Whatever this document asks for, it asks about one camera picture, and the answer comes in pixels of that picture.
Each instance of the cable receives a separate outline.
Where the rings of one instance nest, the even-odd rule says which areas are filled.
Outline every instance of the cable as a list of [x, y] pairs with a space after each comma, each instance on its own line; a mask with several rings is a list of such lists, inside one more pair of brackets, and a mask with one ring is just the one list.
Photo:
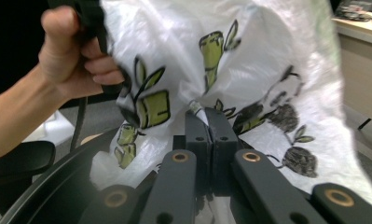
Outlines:
[[84, 118], [86, 115], [87, 104], [88, 104], [88, 97], [83, 97], [78, 100], [76, 127], [73, 133], [72, 142], [70, 143], [70, 151], [73, 151], [76, 149], [78, 138], [80, 137], [81, 128], [83, 126]]

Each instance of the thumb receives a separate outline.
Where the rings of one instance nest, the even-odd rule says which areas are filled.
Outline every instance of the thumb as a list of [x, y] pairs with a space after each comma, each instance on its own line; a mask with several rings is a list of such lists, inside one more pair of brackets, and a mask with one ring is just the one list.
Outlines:
[[48, 10], [43, 14], [41, 22], [46, 31], [45, 48], [49, 54], [63, 56], [74, 47], [74, 35], [79, 30], [79, 22], [71, 7]]

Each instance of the plastic bag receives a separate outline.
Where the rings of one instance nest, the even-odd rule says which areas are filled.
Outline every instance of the plastic bag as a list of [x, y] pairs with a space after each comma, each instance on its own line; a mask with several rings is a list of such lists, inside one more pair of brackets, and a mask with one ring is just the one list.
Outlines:
[[[172, 136], [184, 134], [185, 112], [213, 107], [295, 187], [311, 192], [333, 182], [372, 203], [344, 124], [338, 41], [325, 1], [101, 4], [109, 52], [131, 82], [117, 99], [126, 122], [110, 154], [93, 160], [98, 189], [137, 187], [158, 171]], [[223, 200], [209, 206], [216, 223], [231, 223], [215, 205]]]

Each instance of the desk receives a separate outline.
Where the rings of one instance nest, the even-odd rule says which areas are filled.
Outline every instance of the desk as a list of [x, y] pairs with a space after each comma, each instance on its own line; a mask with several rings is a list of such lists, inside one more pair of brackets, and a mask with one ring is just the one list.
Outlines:
[[341, 46], [345, 105], [372, 119], [372, 21], [333, 21]]

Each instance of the black chair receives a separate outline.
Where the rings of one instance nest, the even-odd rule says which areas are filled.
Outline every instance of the black chair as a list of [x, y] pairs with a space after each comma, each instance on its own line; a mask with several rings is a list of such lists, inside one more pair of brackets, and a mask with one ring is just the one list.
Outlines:
[[3, 215], [32, 185], [34, 175], [54, 162], [55, 146], [47, 141], [21, 143], [0, 158], [0, 214]]

